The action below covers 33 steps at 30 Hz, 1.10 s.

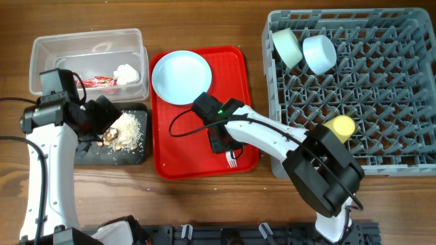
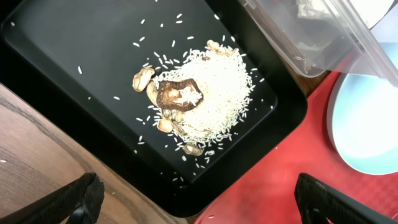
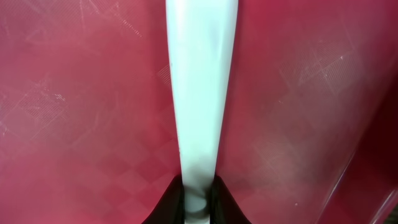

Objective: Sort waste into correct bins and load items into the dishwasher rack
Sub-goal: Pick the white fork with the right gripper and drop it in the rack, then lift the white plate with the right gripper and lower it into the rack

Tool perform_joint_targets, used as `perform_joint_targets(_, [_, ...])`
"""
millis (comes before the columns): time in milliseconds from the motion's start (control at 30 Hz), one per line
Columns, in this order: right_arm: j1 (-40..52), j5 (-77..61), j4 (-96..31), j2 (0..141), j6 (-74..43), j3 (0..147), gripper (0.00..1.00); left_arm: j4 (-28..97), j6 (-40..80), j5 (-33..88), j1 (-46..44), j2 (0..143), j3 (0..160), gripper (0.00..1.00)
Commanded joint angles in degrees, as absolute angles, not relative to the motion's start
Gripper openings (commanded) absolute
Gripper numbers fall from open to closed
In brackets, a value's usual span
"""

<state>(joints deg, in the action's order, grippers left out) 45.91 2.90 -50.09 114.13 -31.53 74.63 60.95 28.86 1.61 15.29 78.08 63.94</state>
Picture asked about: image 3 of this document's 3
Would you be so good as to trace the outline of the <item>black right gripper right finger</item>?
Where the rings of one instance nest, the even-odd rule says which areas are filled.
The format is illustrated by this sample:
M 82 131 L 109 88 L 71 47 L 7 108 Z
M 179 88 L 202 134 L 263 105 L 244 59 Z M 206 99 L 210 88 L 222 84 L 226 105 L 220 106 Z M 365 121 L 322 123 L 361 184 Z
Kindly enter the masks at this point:
M 211 185 L 209 199 L 211 224 L 251 224 L 218 175 Z

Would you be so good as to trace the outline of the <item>white plastic spoon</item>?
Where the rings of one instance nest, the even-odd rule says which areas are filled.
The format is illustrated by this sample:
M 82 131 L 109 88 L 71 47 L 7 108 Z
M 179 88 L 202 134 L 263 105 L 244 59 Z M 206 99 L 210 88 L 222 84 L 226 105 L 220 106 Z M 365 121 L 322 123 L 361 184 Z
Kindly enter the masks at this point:
M 166 0 L 184 223 L 210 222 L 238 0 Z

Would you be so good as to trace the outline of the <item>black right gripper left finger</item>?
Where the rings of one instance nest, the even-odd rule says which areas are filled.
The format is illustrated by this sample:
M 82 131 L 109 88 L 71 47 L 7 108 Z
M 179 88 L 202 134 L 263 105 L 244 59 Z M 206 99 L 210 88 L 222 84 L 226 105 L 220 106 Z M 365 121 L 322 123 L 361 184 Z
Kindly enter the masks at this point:
M 185 191 L 182 176 L 176 175 L 157 205 L 142 224 L 184 224 Z

